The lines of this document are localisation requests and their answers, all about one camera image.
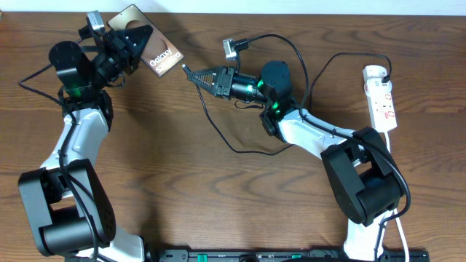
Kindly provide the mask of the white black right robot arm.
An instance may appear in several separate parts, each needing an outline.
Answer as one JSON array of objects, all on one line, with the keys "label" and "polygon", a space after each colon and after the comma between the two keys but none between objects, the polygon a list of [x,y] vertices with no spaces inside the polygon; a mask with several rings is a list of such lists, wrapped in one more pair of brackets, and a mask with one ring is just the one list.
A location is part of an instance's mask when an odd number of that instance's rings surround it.
[{"label": "white black right robot arm", "polygon": [[260,118],[269,135],[322,161],[336,202],[349,220],[345,255],[361,261],[382,257],[386,224],[397,218],[395,209],[407,188],[375,129],[343,129],[311,115],[292,95],[290,70],[283,61],[266,63],[259,76],[226,66],[192,71],[185,65],[183,70],[190,82],[214,97],[263,105]]}]

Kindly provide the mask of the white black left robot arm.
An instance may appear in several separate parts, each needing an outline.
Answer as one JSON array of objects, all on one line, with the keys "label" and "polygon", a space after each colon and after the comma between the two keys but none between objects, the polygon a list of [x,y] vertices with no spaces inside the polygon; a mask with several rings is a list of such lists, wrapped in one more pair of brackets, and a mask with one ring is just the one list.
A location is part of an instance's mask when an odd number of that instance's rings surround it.
[{"label": "white black left robot arm", "polygon": [[37,170],[18,181],[38,251],[66,261],[156,261],[144,239],[119,227],[95,172],[101,143],[113,121],[107,89],[122,86],[133,73],[152,35],[148,25],[110,30],[86,25],[80,41],[62,41],[49,53],[62,87],[54,101],[64,128]]}]

